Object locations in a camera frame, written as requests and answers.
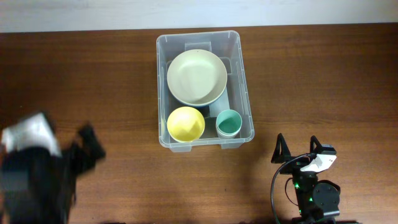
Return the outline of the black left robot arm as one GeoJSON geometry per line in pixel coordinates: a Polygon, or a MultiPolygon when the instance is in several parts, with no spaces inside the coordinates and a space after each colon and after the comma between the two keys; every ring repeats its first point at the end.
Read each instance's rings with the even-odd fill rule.
{"type": "Polygon", "coordinates": [[[9,223],[68,223],[77,179],[106,156],[90,123],[78,136],[81,141],[73,141],[59,156],[33,143],[2,160],[1,193],[9,223]]]}

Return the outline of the beige bowl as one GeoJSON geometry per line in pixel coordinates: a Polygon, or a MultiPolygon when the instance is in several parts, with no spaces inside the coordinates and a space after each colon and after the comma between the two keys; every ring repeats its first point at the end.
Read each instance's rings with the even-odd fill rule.
{"type": "Polygon", "coordinates": [[[228,73],[214,53],[188,50],[177,55],[167,70],[169,91],[184,103],[202,105],[215,100],[226,89],[228,73]]]}

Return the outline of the grey plastic cup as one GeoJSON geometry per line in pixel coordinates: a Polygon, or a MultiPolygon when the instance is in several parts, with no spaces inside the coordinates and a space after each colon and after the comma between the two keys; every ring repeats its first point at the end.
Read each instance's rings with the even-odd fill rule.
{"type": "Polygon", "coordinates": [[[216,125],[217,135],[219,138],[232,139],[240,132],[241,126],[234,123],[220,123],[216,125]]]}

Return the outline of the green plastic cup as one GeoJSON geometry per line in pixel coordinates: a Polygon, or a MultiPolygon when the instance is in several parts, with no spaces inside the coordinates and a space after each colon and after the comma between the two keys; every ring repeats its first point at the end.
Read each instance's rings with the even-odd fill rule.
{"type": "Polygon", "coordinates": [[[216,118],[216,125],[223,122],[234,123],[240,125],[241,127],[243,125],[243,119],[241,115],[235,110],[222,111],[216,118]]]}

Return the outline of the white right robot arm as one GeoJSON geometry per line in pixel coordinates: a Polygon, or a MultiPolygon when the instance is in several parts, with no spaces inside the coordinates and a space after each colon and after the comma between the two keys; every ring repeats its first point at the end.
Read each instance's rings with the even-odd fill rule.
{"type": "Polygon", "coordinates": [[[280,223],[274,203],[275,181],[279,174],[290,175],[297,198],[299,217],[292,223],[338,223],[341,188],[329,180],[319,180],[317,174],[329,169],[336,161],[336,150],[330,144],[321,144],[316,136],[310,138],[310,151],[292,156],[280,133],[271,158],[280,167],[273,175],[270,189],[271,209],[276,223],[280,223]]]}

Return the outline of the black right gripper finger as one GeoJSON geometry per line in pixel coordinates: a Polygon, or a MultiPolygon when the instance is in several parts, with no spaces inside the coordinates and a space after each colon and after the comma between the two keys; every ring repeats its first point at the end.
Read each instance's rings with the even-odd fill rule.
{"type": "Polygon", "coordinates": [[[322,152],[322,145],[316,136],[310,138],[310,153],[320,154],[322,152]]]}
{"type": "Polygon", "coordinates": [[[282,164],[292,160],[292,156],[290,150],[287,146],[287,143],[282,135],[279,133],[277,135],[277,142],[275,145],[274,153],[272,155],[271,162],[273,164],[282,164]]]}

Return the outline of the yellow small bowl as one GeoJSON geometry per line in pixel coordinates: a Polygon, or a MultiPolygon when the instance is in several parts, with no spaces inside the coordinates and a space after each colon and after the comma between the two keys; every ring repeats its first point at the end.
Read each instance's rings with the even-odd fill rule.
{"type": "Polygon", "coordinates": [[[167,130],[177,142],[192,142],[200,139],[205,130],[205,119],[195,108],[179,107],[167,119],[167,130]]]}

